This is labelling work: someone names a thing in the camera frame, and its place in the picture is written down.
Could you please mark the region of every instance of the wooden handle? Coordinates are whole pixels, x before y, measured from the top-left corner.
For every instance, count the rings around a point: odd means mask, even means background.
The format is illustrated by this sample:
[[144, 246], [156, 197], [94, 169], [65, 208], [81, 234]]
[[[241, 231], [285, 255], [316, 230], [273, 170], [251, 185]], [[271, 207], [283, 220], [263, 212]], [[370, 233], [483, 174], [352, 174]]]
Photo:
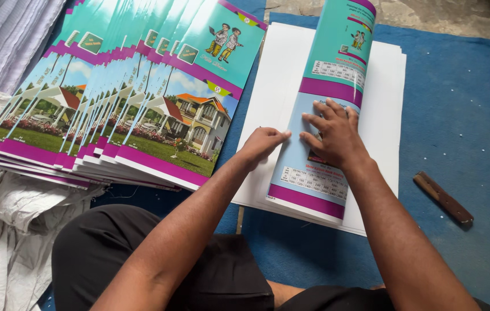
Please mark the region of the wooden handle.
[[424, 171], [418, 172], [414, 176], [414, 182], [424, 189], [435, 201], [448, 211], [459, 223], [471, 226], [473, 216], [460, 203], [454, 200], [446, 191], [439, 186], [435, 180], [431, 179]]

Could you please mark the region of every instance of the cartoon illustration of two boys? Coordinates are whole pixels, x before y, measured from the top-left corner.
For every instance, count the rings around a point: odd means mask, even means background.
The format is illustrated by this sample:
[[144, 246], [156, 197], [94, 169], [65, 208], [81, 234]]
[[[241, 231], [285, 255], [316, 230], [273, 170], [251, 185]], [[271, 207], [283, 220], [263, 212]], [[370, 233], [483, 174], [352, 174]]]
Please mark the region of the cartoon illustration of two boys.
[[359, 50], [362, 50], [361, 47], [365, 41], [364, 35], [365, 33], [364, 32], [361, 33], [360, 31], [356, 31], [356, 35], [351, 34], [351, 37], [354, 38], [354, 41], [352, 42], [352, 46]]
[[214, 35], [214, 40], [212, 41], [211, 46], [205, 51], [207, 53], [210, 53], [212, 56], [217, 57], [218, 53], [220, 53], [220, 50], [222, 49], [222, 46], [226, 44], [226, 49], [222, 51], [218, 60], [222, 61], [223, 59], [225, 62], [229, 63], [228, 57], [230, 56], [230, 54], [232, 54], [233, 51], [235, 51], [235, 47], [243, 46], [237, 41], [241, 34], [241, 30], [237, 29], [236, 27], [232, 28], [233, 34], [230, 35], [228, 39], [228, 31], [230, 29], [228, 24], [222, 24], [222, 30], [216, 33], [214, 32], [214, 29], [212, 27], [208, 28], [210, 30], [210, 33]]

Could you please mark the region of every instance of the hand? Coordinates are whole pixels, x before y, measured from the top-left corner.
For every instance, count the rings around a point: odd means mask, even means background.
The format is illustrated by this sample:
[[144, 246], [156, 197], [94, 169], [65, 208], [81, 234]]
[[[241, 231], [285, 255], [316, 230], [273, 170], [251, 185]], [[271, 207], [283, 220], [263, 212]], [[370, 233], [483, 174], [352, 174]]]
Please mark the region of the hand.
[[324, 118], [303, 113], [303, 119], [316, 127], [322, 133], [323, 139], [319, 141], [307, 132], [301, 132], [299, 137], [314, 153], [342, 171], [370, 159], [358, 135], [358, 114], [354, 109], [347, 107], [345, 112], [345, 109], [330, 98], [326, 99], [326, 105], [318, 101], [313, 105]]
[[259, 127], [249, 136], [236, 155], [248, 162], [250, 170], [254, 170], [260, 161], [268, 158], [270, 153], [290, 136], [290, 131], [280, 133], [275, 128]]

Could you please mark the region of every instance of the black pants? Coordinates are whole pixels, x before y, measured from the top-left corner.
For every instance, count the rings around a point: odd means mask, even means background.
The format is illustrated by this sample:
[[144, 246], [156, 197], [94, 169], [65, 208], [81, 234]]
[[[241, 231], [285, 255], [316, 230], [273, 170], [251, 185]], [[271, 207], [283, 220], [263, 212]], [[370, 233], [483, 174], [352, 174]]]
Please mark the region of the black pants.
[[[57, 311], [89, 310], [159, 222], [159, 217], [142, 208], [105, 205], [92, 208], [68, 223], [53, 245]], [[243, 236], [214, 235], [166, 309], [273, 310], [274, 295]], [[289, 310], [394, 308], [385, 289], [315, 286], [278, 308], [278, 311]]]

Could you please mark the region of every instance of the concrete floor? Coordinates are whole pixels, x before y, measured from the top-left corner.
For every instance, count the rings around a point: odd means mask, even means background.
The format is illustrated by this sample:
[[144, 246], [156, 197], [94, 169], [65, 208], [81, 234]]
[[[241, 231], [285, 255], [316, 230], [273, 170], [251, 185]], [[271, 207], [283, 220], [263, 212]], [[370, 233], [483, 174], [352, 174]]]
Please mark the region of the concrete floor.
[[[376, 22], [421, 31], [490, 39], [490, 0], [370, 0]], [[324, 0], [267, 0], [269, 12], [319, 16]]]

